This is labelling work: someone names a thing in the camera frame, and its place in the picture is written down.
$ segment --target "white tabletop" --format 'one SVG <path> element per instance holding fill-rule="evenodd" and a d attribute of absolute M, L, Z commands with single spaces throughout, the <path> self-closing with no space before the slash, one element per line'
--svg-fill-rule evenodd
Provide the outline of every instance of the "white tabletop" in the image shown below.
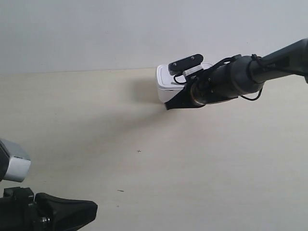
<path fill-rule="evenodd" d="M 32 158 L 22 184 L 0 189 L 93 200 L 83 230 L 308 228 L 301 77 L 268 82 L 256 102 L 166 111 L 154 69 L 1 76 L 0 105 L 0 137 Z"/>

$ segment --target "white wall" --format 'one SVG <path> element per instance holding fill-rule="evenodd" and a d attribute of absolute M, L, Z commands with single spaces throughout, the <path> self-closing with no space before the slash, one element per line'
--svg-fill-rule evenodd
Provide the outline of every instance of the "white wall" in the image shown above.
<path fill-rule="evenodd" d="M 0 1 L 0 74 L 265 55 L 307 37 L 307 0 Z"/>

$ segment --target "white box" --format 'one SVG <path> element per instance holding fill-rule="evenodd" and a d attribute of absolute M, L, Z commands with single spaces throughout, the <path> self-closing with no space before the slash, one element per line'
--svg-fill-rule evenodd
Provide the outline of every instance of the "white box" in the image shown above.
<path fill-rule="evenodd" d="M 204 69 L 208 69 L 212 64 L 201 63 Z M 156 69 L 158 98 L 166 103 L 178 94 L 184 87 L 174 82 L 173 76 L 169 74 L 168 65 L 159 65 Z M 178 82 L 185 82 L 184 76 L 177 77 Z"/>

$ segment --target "white table surface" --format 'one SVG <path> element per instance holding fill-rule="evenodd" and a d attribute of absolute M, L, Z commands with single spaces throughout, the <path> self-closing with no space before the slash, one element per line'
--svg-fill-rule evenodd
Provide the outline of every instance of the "white table surface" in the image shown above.
<path fill-rule="evenodd" d="M 256 102 L 166 111 L 154 69 L 0 76 L 0 105 L 0 136 L 32 158 L 0 190 L 93 200 L 82 230 L 308 229 L 301 77 L 268 82 Z"/>

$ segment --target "robotic arm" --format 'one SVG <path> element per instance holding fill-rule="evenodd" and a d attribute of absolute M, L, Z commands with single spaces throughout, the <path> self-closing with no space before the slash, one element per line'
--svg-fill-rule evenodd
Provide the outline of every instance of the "robotic arm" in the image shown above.
<path fill-rule="evenodd" d="M 304 76 L 308 82 L 308 38 L 295 42 L 267 56 L 254 55 L 225 58 L 204 70 L 203 56 L 196 54 L 169 64 L 169 72 L 176 77 L 184 75 L 184 88 L 166 108 L 200 108 L 206 104 L 221 103 L 239 96 L 247 100 L 260 97 L 267 80 L 288 75 Z M 255 99 L 245 97 L 259 91 Z"/>
<path fill-rule="evenodd" d="M 0 181 L 22 182 L 30 167 L 28 154 L 0 139 Z M 0 198 L 0 231 L 76 231 L 96 218 L 92 201 L 66 200 L 29 188 L 8 188 Z"/>

